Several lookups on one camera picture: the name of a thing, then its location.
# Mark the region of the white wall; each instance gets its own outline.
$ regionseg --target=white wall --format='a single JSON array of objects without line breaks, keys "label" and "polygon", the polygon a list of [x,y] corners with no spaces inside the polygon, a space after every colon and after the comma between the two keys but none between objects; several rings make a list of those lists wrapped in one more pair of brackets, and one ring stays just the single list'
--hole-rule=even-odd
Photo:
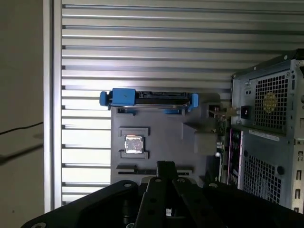
[{"label": "white wall", "polygon": [[[42,0],[8,0],[0,7],[0,132],[43,120]],[[0,154],[41,143],[35,127],[0,135]],[[0,166],[0,227],[18,228],[40,215],[43,151]]]}]

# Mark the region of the cable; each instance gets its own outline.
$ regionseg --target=cable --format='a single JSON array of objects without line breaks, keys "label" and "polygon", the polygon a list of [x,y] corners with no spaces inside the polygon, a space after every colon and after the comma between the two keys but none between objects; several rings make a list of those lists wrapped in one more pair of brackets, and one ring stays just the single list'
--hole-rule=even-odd
[{"label": "cable", "polygon": [[24,130],[24,129],[28,129],[28,128],[31,128],[31,127],[36,127],[36,126],[41,125],[41,124],[43,124],[43,122],[36,123],[36,124],[30,125],[30,126],[26,126],[26,127],[13,128],[13,129],[10,129],[10,130],[4,131],[4,132],[0,132],[0,135],[7,134],[7,133],[10,133],[10,132],[13,132],[13,131],[17,131],[17,130]]}]

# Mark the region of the aluminum slat wall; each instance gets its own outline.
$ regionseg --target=aluminum slat wall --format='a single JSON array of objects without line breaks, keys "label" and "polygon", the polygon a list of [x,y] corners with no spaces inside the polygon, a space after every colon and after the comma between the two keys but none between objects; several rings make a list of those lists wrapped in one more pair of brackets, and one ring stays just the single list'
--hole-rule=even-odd
[{"label": "aluminum slat wall", "polygon": [[54,91],[60,86],[61,123],[54,129],[62,126],[62,139],[54,148],[63,149],[54,156],[62,162],[55,207],[109,184],[111,121],[99,106],[100,91],[216,93],[227,106],[235,71],[304,48],[300,0],[58,2]]}]

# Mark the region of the computer tower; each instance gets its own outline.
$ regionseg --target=computer tower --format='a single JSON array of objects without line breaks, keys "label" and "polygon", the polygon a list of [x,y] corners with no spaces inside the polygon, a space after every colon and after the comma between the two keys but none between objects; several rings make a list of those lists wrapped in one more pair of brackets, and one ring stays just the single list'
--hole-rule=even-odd
[{"label": "computer tower", "polygon": [[304,50],[232,78],[227,182],[303,213]]}]

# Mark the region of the power supply fan grille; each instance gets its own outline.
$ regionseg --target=power supply fan grille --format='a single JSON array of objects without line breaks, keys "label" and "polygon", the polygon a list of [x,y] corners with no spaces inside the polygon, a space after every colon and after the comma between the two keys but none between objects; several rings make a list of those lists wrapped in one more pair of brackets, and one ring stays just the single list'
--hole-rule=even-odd
[{"label": "power supply fan grille", "polygon": [[256,85],[255,125],[283,131],[286,125],[288,79],[261,79]]},{"label": "power supply fan grille", "polygon": [[275,167],[249,156],[245,161],[244,191],[280,204],[281,180],[275,177]]}]

